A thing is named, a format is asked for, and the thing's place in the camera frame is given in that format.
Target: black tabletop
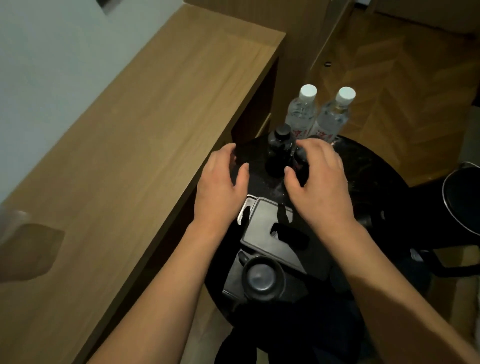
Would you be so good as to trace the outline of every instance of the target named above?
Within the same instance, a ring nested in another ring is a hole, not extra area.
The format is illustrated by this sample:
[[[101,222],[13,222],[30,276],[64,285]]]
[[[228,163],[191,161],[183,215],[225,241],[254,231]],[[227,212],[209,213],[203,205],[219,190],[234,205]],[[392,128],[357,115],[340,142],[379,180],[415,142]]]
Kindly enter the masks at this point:
[[[334,149],[343,160],[357,220],[369,230],[407,279],[421,292],[426,291],[429,274],[422,264],[411,260],[409,249],[397,245],[395,249],[389,248],[388,227],[382,222],[383,210],[408,188],[406,183],[383,159],[350,139],[338,137]],[[235,154],[237,162],[232,180],[236,179],[238,168],[248,162],[249,194],[290,207],[294,211],[294,220],[300,219],[288,197],[283,176],[272,176],[265,169],[267,136],[237,146]],[[365,346],[364,325],[348,283],[333,260],[322,260],[323,264],[329,264],[327,280],[284,267],[292,290],[289,297],[296,297],[291,302],[258,305],[236,300],[224,293],[227,276],[240,249],[255,254],[240,244],[242,234],[243,227],[234,221],[212,260],[205,280],[212,299],[226,319],[236,328],[253,335],[257,346],[266,351],[282,345],[284,339],[295,332],[297,336],[305,337],[303,342],[326,350],[344,362],[355,362],[361,346]],[[317,245],[317,254],[328,254],[321,243]]]

